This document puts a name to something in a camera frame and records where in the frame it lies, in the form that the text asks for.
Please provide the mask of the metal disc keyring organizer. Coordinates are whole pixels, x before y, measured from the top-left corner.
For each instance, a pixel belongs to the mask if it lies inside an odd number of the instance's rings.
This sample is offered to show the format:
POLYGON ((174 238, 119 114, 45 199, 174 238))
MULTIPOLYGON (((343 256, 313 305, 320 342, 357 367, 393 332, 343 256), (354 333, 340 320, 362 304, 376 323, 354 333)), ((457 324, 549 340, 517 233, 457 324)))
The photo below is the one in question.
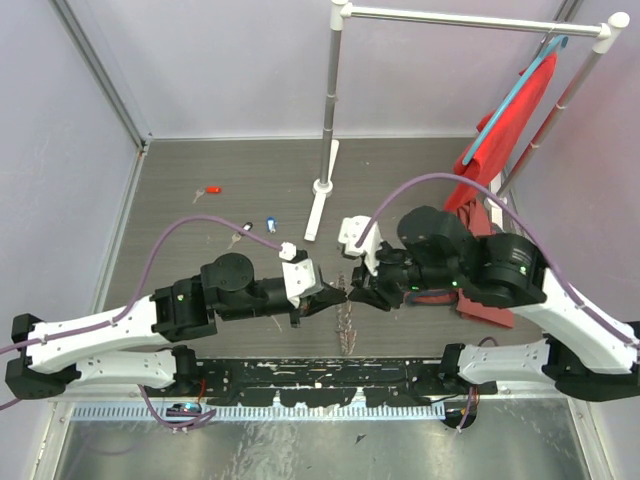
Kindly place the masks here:
POLYGON ((351 356, 355 350, 357 331, 352 322, 352 303, 349 299, 336 306, 336 328, 340 354, 351 356))

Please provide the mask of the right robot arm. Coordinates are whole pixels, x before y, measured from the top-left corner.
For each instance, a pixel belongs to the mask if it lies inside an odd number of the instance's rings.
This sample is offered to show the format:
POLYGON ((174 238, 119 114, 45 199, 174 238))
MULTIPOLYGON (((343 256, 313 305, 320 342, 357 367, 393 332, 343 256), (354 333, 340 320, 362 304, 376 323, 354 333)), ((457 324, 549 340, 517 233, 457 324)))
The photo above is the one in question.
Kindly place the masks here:
POLYGON ((589 402, 639 394, 639 326, 624 324, 562 287, 540 249, 511 233, 475 236, 448 212, 422 206, 403 216, 396 249, 366 216, 346 217, 338 241, 362 263, 349 298, 397 309, 410 293, 452 288, 484 307, 513 312, 538 325, 542 339, 517 346, 449 344, 438 379, 459 394, 498 381, 550 383, 589 402))

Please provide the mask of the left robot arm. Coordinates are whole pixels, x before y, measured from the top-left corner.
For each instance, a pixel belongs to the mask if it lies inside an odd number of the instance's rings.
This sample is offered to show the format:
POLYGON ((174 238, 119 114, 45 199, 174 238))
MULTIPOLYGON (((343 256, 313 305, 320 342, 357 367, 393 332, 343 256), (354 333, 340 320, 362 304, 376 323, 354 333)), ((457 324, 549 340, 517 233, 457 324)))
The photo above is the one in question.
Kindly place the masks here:
POLYGON ((286 315, 298 326, 345 300, 305 252, 283 262, 281 276, 261 280, 248 257, 229 252, 131 307, 61 322, 15 317, 12 341, 19 355, 8 362, 5 383, 18 400, 95 385, 169 388, 188 396, 201 375, 185 343, 215 335, 218 320, 286 315))

